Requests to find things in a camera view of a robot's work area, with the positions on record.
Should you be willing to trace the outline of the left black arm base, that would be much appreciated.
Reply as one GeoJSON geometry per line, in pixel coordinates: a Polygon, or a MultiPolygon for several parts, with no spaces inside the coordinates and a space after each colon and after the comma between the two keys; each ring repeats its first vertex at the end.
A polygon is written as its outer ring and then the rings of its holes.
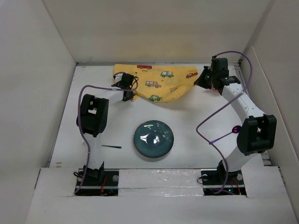
{"type": "Polygon", "coordinates": [[[76,196],[118,196],[119,171],[102,170],[99,176],[92,176],[88,171],[82,179],[84,171],[73,173],[76,177],[74,195],[76,196]]]}

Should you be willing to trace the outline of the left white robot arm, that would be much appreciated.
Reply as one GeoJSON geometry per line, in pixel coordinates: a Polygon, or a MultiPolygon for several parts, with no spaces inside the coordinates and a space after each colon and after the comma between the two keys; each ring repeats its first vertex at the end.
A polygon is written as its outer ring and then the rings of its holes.
{"type": "Polygon", "coordinates": [[[118,72],[113,75],[113,78],[116,83],[109,88],[90,84],[83,86],[78,97],[76,124],[79,127],[81,137],[87,145],[88,153],[83,171],[81,173],[75,172],[74,175],[80,179],[88,176],[88,180],[94,185],[99,185],[104,181],[104,173],[98,169],[91,168],[92,149],[85,134],[96,138],[103,133],[107,126],[108,107],[116,102],[130,101],[135,96],[135,91],[138,88],[139,78],[137,76],[118,72]],[[104,95],[97,97],[91,94],[83,94],[87,88],[103,90],[104,95]]]}

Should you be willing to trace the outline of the yellow vehicle-print cloth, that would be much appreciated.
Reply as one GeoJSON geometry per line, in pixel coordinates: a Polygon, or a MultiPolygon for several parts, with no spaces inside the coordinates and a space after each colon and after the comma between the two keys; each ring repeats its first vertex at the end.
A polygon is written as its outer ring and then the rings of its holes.
{"type": "Polygon", "coordinates": [[[135,97],[153,103],[169,103],[179,99],[194,87],[198,78],[196,66],[126,65],[114,66],[114,79],[123,73],[138,77],[133,85],[135,97]]]}

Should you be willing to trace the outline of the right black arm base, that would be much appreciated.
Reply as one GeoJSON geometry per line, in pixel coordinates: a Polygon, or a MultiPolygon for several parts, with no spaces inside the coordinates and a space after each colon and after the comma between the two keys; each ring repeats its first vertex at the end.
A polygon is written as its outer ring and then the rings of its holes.
{"type": "Polygon", "coordinates": [[[204,196],[246,196],[246,189],[242,172],[239,170],[229,173],[222,191],[217,193],[223,186],[226,173],[220,177],[216,169],[203,169],[197,183],[203,187],[204,196]]]}

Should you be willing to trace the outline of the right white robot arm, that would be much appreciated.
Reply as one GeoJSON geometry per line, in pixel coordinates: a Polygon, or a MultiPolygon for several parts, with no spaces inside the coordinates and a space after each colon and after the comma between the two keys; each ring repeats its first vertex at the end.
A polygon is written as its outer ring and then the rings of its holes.
{"type": "Polygon", "coordinates": [[[217,181],[226,184],[232,180],[234,173],[257,154],[273,148],[277,119],[260,110],[246,94],[239,79],[229,75],[226,58],[213,56],[211,65],[204,67],[195,85],[204,89],[215,88],[242,122],[236,138],[236,148],[217,167],[217,181]]]}

